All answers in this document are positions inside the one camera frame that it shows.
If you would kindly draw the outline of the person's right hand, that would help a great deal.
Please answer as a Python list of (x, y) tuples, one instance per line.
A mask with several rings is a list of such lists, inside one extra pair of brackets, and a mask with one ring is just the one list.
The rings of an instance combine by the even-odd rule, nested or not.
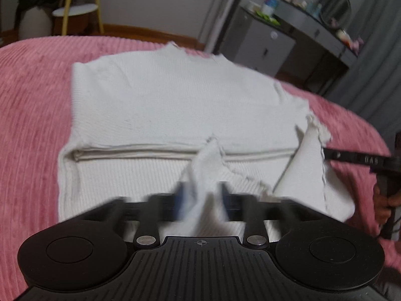
[(386, 197), (381, 194), (379, 185), (376, 183), (373, 188), (373, 193), (374, 218), (376, 223), (384, 225), (390, 218), (391, 208), (400, 207), (400, 192), (391, 197)]

